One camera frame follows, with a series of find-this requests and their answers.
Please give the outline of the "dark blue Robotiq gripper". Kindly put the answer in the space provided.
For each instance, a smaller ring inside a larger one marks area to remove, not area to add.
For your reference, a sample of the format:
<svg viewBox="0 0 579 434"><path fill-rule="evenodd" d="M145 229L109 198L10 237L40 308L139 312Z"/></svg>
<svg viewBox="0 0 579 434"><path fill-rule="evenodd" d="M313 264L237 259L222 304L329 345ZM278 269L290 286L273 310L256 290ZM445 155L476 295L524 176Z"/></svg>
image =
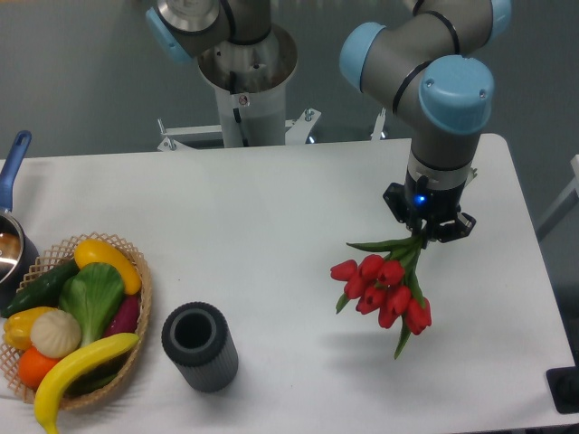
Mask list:
<svg viewBox="0 0 579 434"><path fill-rule="evenodd" d="M394 218L411 231L426 224L426 241L448 243L466 238L476 219L460 211L466 181L451 189L433 189L426 175L414 178L407 170L403 184L391 183L383 194Z"/></svg>

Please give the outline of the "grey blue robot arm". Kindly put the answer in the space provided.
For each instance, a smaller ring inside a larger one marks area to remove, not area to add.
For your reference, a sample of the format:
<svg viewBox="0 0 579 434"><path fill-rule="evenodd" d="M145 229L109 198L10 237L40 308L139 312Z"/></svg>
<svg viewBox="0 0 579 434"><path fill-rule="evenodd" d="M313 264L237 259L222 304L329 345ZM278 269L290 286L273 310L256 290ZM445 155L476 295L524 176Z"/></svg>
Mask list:
<svg viewBox="0 0 579 434"><path fill-rule="evenodd" d="M491 114L494 79L472 54L507 28L508 1L413 1L390 30L365 23L339 55L343 77L413 128L405 180L384 201L423 241L467 237L460 207ZM157 1L147 23L176 61L196 61L214 88L228 147L284 145L285 90L296 70L292 37L267 1Z"/></svg>

